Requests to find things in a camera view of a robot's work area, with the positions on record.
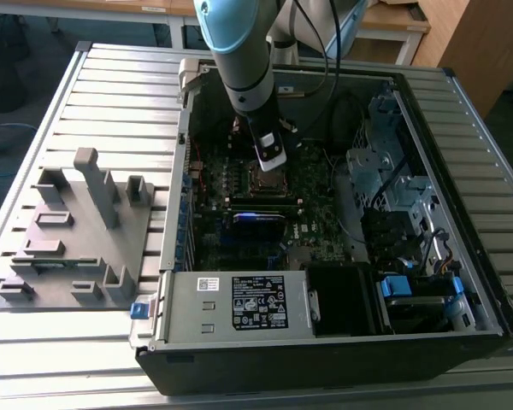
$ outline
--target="white sticker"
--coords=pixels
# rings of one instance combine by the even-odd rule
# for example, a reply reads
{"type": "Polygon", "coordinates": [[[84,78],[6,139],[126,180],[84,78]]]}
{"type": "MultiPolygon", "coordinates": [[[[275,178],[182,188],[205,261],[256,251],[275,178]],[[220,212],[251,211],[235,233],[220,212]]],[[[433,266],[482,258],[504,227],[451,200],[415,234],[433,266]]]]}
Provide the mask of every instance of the white sticker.
{"type": "Polygon", "coordinates": [[[198,278],[198,289],[197,291],[218,291],[219,290],[219,279],[218,278],[198,278]]]}
{"type": "Polygon", "coordinates": [[[165,13],[165,9],[162,7],[141,7],[143,11],[151,11],[153,13],[165,13]]]}

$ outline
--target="power supply label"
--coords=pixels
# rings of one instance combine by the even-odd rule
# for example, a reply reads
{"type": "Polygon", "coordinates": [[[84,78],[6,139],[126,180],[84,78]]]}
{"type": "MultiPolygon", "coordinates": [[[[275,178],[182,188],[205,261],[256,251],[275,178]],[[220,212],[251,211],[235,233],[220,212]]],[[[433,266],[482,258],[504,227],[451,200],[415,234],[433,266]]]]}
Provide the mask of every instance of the power supply label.
{"type": "Polygon", "coordinates": [[[289,327],[283,277],[233,277],[232,325],[236,331],[289,327]]]}

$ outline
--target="aluminum extrusion table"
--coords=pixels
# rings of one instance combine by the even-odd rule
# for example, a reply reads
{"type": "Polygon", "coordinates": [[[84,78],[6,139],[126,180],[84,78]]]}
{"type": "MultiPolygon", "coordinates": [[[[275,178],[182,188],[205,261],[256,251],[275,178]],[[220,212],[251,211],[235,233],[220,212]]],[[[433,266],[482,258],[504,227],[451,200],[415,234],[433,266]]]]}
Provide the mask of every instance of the aluminum extrusion table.
{"type": "MultiPolygon", "coordinates": [[[[75,150],[89,145],[99,150],[99,165],[111,169],[116,181],[137,170],[156,186],[139,293],[156,290],[180,111],[177,73],[187,56],[207,57],[185,50],[80,44],[0,211],[0,279],[10,274],[9,255],[21,246],[32,208],[40,201],[30,188],[38,169],[72,164],[75,150]]],[[[513,171],[456,78],[439,69],[346,66],[406,76],[513,298],[513,171]]],[[[73,169],[65,173],[81,178],[73,169]]],[[[326,408],[324,403],[341,401],[354,401],[351,408],[381,408],[385,398],[389,408],[403,409],[461,403],[490,408],[508,400],[513,406],[513,350],[413,384],[165,397],[135,361],[129,330],[128,312],[0,313],[0,408],[270,408],[317,402],[326,408]]]]}

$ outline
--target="wooden cabinet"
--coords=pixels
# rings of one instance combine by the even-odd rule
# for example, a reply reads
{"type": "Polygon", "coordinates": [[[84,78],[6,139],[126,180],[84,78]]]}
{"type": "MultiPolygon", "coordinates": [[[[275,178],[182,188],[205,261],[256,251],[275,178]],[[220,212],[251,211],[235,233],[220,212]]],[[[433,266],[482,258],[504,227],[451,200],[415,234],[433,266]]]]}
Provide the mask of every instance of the wooden cabinet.
{"type": "Polygon", "coordinates": [[[513,79],[513,0],[419,0],[432,29],[413,65],[450,67],[485,117],[513,79]]]}

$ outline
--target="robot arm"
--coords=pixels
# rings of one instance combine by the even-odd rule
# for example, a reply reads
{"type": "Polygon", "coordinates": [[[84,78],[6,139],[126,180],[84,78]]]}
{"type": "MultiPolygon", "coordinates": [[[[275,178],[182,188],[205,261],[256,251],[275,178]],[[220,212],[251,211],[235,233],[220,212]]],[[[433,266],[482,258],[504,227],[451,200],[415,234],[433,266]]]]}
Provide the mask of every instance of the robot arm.
{"type": "MultiPolygon", "coordinates": [[[[342,50],[347,53],[363,18],[367,0],[338,3],[342,50]]],[[[336,35],[329,2],[299,0],[336,57],[336,35]]],[[[319,49],[319,42],[292,0],[194,0],[202,34],[209,46],[240,128],[252,136],[263,171],[286,161],[281,121],[266,36],[299,39],[319,49]]]]}

